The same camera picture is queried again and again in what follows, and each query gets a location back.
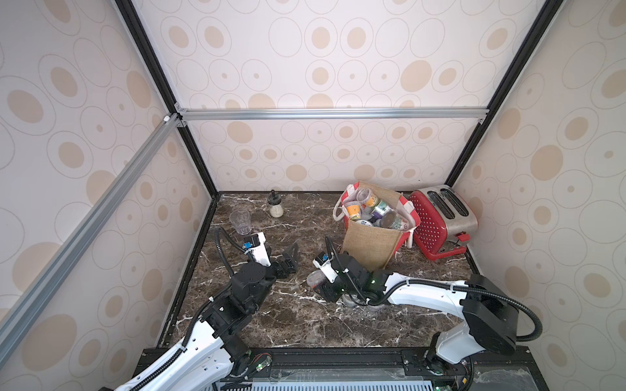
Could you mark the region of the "seed jar red label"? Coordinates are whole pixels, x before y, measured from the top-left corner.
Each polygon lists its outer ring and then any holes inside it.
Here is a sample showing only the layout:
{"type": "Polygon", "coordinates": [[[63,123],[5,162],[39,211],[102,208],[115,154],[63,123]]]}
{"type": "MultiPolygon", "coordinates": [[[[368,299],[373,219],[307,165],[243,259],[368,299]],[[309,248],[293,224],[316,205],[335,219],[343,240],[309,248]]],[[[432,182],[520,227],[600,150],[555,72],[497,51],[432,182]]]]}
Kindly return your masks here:
{"type": "Polygon", "coordinates": [[[316,288],[327,282],[328,280],[321,270],[314,270],[310,275],[308,275],[308,277],[306,277],[306,283],[310,288],[316,288]]]}

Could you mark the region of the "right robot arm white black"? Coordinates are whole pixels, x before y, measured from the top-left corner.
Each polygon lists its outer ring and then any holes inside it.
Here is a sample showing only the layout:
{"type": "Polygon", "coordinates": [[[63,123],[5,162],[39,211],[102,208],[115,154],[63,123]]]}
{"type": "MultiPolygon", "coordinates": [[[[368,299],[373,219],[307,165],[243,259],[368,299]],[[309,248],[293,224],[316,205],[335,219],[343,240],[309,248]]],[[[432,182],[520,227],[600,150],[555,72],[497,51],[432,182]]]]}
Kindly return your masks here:
{"type": "Polygon", "coordinates": [[[433,372],[441,373],[484,351],[512,355],[519,342],[536,340],[543,332],[534,311],[506,296],[483,275],[439,281],[389,270],[368,271],[348,253],[332,249],[313,264],[316,269],[306,282],[327,302],[348,297],[357,306],[416,306],[457,317],[458,325],[431,339],[423,360],[433,372]]]}

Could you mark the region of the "seed jar orange label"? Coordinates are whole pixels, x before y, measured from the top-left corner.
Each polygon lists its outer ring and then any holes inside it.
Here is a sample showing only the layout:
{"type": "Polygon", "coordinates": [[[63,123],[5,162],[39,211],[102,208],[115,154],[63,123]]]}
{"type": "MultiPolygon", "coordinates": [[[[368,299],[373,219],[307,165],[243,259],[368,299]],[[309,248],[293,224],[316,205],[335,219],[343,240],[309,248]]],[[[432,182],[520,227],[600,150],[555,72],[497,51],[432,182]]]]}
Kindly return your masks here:
{"type": "Polygon", "coordinates": [[[359,221],[363,218],[362,205],[358,201],[349,201],[343,206],[347,217],[352,221],[359,221]]]}

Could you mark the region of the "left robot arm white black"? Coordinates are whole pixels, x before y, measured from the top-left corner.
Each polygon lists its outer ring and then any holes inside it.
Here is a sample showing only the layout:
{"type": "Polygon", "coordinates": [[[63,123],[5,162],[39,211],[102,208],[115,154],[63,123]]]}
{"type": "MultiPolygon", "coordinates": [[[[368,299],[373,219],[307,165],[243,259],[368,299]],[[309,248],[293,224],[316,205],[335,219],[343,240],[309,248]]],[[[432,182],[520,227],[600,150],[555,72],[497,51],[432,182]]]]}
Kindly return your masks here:
{"type": "Polygon", "coordinates": [[[292,244],[271,258],[263,233],[246,236],[233,244],[246,256],[240,270],[229,270],[226,288],[205,302],[195,313],[183,338],[135,375],[121,390],[215,390],[252,380],[269,368],[269,353],[253,354],[239,338],[279,279],[298,271],[299,247],[292,244]]]}

